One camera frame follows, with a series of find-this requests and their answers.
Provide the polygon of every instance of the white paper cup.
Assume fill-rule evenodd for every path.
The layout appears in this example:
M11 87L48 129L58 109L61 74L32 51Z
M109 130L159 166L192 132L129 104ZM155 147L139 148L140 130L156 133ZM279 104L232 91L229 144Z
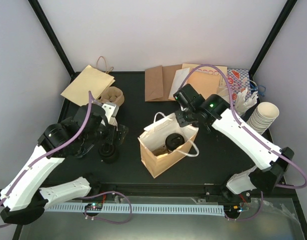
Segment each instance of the white paper cup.
M262 124L272 124L273 121L274 121L274 119L273 120L263 119L261 116L259 116L257 109L253 112L252 116L253 116L254 120L256 120L258 123L262 123Z
M261 132L261 131L264 130L264 129L261 129L261 128L255 126L254 123L251 121L251 119L249 119L249 120L247 121L247 124L248 124L252 129L254 129L256 132Z
M257 119L256 115L252 115L250 118L252 119L253 123L255 125L259 125L259 127L260 126L268 127L268 126L270 126L272 124L272 122L264 122L262 120Z
M254 127L256 127L258 130L266 130L270 125L263 125L263 124L260 124L256 121L254 121L252 118L250 118L250 122L252 123L252 125Z
M253 111L247 124L262 135L278 116L278 107L270 102L262 102Z
M264 120L275 120L279 116L279 109L271 102L261 102L257 108L257 113Z

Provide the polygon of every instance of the flat paper bag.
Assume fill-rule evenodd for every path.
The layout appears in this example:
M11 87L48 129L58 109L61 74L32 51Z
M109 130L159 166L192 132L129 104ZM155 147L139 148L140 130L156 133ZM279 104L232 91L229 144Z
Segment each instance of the flat paper bag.
M185 143L179 146L177 150L188 153L192 147L188 140L194 141L198 132L198 128L191 125L179 127L174 113L145 127L144 130L145 132L138 138L141 161L154 178L183 159L185 155L174 150L171 153L155 156L153 151L164 146L166 138L170 134L178 133L184 137Z
M113 76L88 65L61 93L61 96L78 106L83 106L89 102L89 91L95 99L98 99L114 82Z
M182 64L182 69L186 69L186 68L190 68L190 71L196 67L198 67L201 64L191 64L191 63L184 63ZM227 67L226 66L216 66L217 68L219 68L225 76L227 76ZM201 72L201 73L205 73L205 74L210 74L210 75L220 75L219 72L210 67L210 66L203 66L201 68L199 68L196 72ZM219 87L225 87L226 86L226 82L224 80L224 78L222 76L220 76L220 82L219 82Z
M169 101L174 76L182 65L156 66L144 71L144 100L146 102Z
M219 75L195 71L188 78L187 84L190 84L204 99L207 99L211 94L217 93L219 82Z

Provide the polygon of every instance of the white wall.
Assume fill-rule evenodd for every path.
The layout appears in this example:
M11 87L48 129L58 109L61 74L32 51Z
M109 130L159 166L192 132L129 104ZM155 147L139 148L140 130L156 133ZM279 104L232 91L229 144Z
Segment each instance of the white wall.
M280 116L272 124L273 140L295 152L294 162L307 173L307 0L298 1L256 72L267 87L264 101L276 104ZM288 183L303 183L292 167ZM307 221L307 188L297 190Z
M286 0L40 0L73 68L184 62L249 69Z
M69 80L28 1L0 1L0 189L58 120ZM12 239L15 228L0 229L0 239Z

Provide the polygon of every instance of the metal floor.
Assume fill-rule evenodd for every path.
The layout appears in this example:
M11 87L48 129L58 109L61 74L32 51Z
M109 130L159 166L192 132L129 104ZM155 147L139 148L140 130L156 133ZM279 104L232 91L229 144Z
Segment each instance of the metal floor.
M291 199L267 199L281 209L283 204L291 214L295 208ZM255 209L243 212L248 217ZM126 214L106 214L110 220L121 221ZM302 240L304 236L297 220L265 206L253 220L228 222L221 216L134 214L123 225L86 220L81 213L46 212L34 223L23 228L20 240Z

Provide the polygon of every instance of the white cable track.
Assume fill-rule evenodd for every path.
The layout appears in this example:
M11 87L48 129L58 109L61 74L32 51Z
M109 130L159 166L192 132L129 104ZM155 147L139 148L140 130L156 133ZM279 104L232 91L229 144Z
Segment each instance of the white cable track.
M46 212L83 213L89 203L64 202ZM129 204L104 203L101 210L88 210L87 213L128 214ZM185 205L185 204L132 204L133 214L170 214L170 215L212 215L224 216L222 205Z

